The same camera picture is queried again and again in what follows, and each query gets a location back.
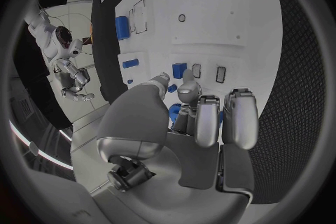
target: circular hole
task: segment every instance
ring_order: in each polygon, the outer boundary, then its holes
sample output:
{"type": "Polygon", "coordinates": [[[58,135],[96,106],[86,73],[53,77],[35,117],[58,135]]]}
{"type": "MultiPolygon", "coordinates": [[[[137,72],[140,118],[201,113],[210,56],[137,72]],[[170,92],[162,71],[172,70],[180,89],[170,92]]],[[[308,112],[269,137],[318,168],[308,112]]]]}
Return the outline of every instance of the circular hole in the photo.
{"type": "Polygon", "coordinates": [[[184,14],[181,14],[181,15],[179,16],[179,21],[180,21],[180,22],[185,22],[185,15],[184,15],[184,14]]]}

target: black mesh padding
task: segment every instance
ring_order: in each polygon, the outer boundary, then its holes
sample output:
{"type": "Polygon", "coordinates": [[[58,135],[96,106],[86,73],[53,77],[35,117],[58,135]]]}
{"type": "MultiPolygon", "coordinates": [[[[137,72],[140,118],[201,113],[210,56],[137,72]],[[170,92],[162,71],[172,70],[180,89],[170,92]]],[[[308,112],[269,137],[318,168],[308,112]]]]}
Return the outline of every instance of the black mesh padding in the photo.
{"type": "MultiPolygon", "coordinates": [[[[114,23],[114,8],[120,1],[94,0],[92,6],[92,49],[110,103],[127,90],[119,69],[114,23]]],[[[324,110],[324,72],[314,32],[297,0],[280,3],[283,44],[279,70],[260,117],[257,145],[250,151],[254,204],[279,202],[289,191],[311,156],[324,110]]]]}
{"type": "Polygon", "coordinates": [[[319,44],[298,0],[280,0],[282,52],[277,77],[250,150],[254,204],[277,203],[293,186],[319,136],[325,78],[319,44]]]}

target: light strip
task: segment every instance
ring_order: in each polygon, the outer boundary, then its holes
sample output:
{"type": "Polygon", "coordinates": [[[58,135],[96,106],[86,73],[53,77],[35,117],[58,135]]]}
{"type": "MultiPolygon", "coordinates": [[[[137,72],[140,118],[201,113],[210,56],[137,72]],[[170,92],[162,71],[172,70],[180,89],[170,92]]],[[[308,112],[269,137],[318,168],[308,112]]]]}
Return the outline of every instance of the light strip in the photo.
{"type": "Polygon", "coordinates": [[[67,134],[65,132],[63,132],[62,130],[59,130],[59,132],[69,141],[72,141],[72,139],[70,137],[67,136],[67,134]]]}
{"type": "MultiPolygon", "coordinates": [[[[14,134],[21,140],[23,141],[23,143],[27,146],[29,146],[30,142],[27,140],[26,137],[24,137],[22,135],[22,133],[20,133],[20,131],[11,123],[10,121],[10,126],[11,126],[11,129],[12,131],[14,132],[14,134]]],[[[67,165],[59,160],[56,160],[55,158],[52,158],[51,156],[49,156],[48,154],[44,153],[42,150],[39,150],[39,155],[46,158],[47,160],[59,165],[59,166],[62,166],[66,169],[69,169],[69,170],[73,170],[72,166],[70,165],[67,165]]]]}

